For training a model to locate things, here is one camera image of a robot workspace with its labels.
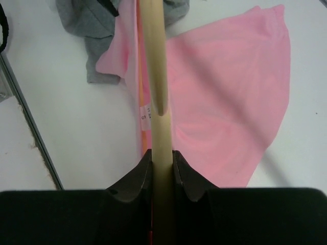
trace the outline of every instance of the white surface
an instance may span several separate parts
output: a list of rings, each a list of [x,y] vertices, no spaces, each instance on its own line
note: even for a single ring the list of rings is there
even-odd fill
[[[131,98],[86,83],[81,38],[64,31],[53,1],[1,0],[11,26],[7,57],[65,188],[105,188],[136,164]],[[310,186],[327,192],[327,9],[319,0],[191,0],[168,36],[284,4],[290,32],[290,105],[249,186]]]
[[[0,192],[54,190],[55,185],[15,97],[0,103],[0,115]]]

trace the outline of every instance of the beige rod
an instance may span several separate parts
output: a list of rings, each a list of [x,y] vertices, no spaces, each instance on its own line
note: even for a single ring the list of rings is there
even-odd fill
[[[173,156],[162,0],[139,0],[151,90],[153,244],[175,244]]]

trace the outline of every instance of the clothing tag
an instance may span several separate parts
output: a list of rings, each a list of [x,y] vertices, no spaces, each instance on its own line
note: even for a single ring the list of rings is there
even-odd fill
[[[151,104],[141,106],[139,108],[141,115],[141,129],[142,131],[151,130]]]

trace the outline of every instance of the pink cloth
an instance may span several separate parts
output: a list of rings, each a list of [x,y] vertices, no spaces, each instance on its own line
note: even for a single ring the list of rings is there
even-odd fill
[[[125,78],[138,101],[136,1],[122,0],[119,13],[97,71]],[[247,185],[284,117],[290,40],[283,16],[282,5],[255,7],[167,41],[174,149],[219,187]],[[150,101],[147,81],[143,89]]]

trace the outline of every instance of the white table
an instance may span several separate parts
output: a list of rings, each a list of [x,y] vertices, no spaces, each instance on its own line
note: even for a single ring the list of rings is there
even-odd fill
[[[1,0],[7,57],[65,188],[106,188],[138,162],[132,98],[124,86],[87,84],[83,40],[65,32],[54,0]],[[255,5],[284,4],[291,38],[290,104],[249,186],[327,193],[327,8],[319,0],[191,0],[174,36]]]

